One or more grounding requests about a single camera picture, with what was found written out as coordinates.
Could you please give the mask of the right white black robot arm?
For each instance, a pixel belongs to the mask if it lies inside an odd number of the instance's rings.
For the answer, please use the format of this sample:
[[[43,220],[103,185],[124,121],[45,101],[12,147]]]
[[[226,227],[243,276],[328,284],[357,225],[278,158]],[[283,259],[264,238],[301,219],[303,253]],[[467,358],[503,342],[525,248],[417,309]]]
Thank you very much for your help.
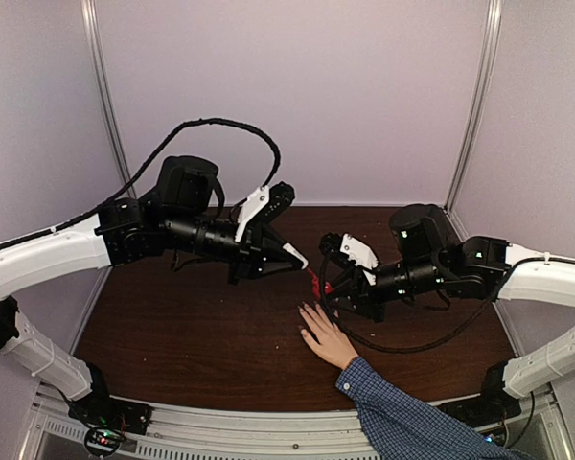
[[[383,264],[350,234],[329,233],[319,249],[340,274],[324,283],[322,300],[347,299],[355,314],[380,322],[391,301],[435,292],[446,298],[529,300],[575,308],[575,259],[503,239],[460,239],[445,210],[434,204],[402,207],[389,219],[401,260]],[[488,369],[482,395],[472,402],[478,422],[493,422],[534,389],[575,371],[575,326],[525,356]]]

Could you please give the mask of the left aluminium corner post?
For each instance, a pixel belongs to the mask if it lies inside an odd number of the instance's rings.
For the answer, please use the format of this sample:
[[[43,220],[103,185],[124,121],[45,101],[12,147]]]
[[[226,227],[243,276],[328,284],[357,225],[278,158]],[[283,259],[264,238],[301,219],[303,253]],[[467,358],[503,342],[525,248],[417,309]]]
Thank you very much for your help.
[[[102,116],[109,140],[110,152],[115,162],[120,181],[122,185],[126,185],[131,179],[131,172],[127,163],[109,88],[96,2],[94,0],[81,0],[80,4],[83,27],[100,97]]]

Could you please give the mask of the pale hand with long nails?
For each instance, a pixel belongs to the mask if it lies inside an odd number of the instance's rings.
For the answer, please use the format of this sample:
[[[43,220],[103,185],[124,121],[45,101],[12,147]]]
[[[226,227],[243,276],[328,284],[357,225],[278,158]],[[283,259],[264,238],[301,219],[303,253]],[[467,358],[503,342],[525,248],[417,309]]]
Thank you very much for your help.
[[[358,353],[347,335],[329,318],[319,304],[303,304],[298,312],[305,322],[300,335],[307,346],[322,360],[346,370]]]

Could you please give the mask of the right aluminium corner post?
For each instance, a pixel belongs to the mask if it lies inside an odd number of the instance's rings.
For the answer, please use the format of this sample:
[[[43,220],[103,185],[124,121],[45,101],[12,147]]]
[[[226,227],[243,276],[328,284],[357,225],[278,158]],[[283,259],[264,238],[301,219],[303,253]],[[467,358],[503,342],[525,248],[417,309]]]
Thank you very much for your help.
[[[468,167],[481,126],[485,102],[493,79],[497,49],[502,27],[504,2],[490,0],[487,6],[485,28],[482,37],[480,58],[471,97],[464,135],[462,137],[458,160],[454,169],[445,202],[445,212],[457,235],[465,240],[469,236],[457,211],[458,200],[465,184]]]

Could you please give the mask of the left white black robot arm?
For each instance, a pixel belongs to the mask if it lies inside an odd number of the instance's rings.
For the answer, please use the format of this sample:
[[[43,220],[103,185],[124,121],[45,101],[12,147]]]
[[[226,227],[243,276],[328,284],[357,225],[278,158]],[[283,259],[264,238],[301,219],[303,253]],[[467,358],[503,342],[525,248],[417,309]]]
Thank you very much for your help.
[[[0,243],[0,354],[11,355],[52,384],[99,426],[112,424],[119,406],[102,373],[40,333],[14,294],[68,274],[188,253],[198,262],[228,265],[228,281],[260,279],[307,268],[309,262],[270,223],[295,198],[280,182],[262,186],[236,221],[209,215],[212,196],[224,200],[216,164],[194,156],[164,160],[156,185],[141,198],[111,198],[77,223],[50,227]]]

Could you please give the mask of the blue checked shirt forearm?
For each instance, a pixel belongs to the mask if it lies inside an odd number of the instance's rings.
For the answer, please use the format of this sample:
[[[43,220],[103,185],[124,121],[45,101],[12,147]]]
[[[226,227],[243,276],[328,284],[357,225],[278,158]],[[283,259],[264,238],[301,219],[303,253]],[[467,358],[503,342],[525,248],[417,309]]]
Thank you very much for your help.
[[[386,381],[362,357],[341,371],[338,389],[355,406],[361,429],[383,459],[528,459]]]

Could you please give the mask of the round green circuit board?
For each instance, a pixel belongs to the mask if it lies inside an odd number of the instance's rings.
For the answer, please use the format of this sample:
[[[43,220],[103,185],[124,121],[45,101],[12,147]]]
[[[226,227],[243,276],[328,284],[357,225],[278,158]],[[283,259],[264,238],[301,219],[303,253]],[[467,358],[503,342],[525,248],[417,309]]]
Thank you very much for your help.
[[[89,453],[96,456],[115,453],[126,438],[117,432],[102,428],[89,428],[83,438],[83,445]]]

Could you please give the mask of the white nail polish cap brush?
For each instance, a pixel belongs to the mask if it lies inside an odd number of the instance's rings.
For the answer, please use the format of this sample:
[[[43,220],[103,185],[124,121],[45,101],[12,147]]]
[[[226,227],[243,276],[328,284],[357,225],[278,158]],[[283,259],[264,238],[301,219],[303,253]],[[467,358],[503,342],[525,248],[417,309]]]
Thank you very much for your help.
[[[283,250],[295,257],[302,265],[301,269],[305,270],[311,278],[311,291],[314,297],[320,298],[320,282],[317,274],[311,269],[308,259],[299,252],[291,243],[286,242],[282,246]]]

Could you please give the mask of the aluminium corner post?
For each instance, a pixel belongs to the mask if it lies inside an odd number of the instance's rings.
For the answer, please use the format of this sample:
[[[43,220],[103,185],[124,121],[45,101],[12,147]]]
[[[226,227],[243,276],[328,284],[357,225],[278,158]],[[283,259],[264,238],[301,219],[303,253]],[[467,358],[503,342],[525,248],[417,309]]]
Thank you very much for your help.
[[[110,152],[115,162],[120,181],[122,185],[126,185],[131,179],[131,172],[127,163],[109,88],[96,2],[94,0],[81,0],[80,4],[83,27],[100,97],[102,116],[109,140]]]
[[[485,28],[482,37],[480,58],[471,97],[464,135],[462,137],[458,160],[454,169],[445,202],[445,212],[457,235],[465,240],[469,236],[457,211],[458,200],[465,184],[468,167],[481,126],[485,102],[493,79],[497,49],[502,27],[504,2],[490,0],[487,6]]]

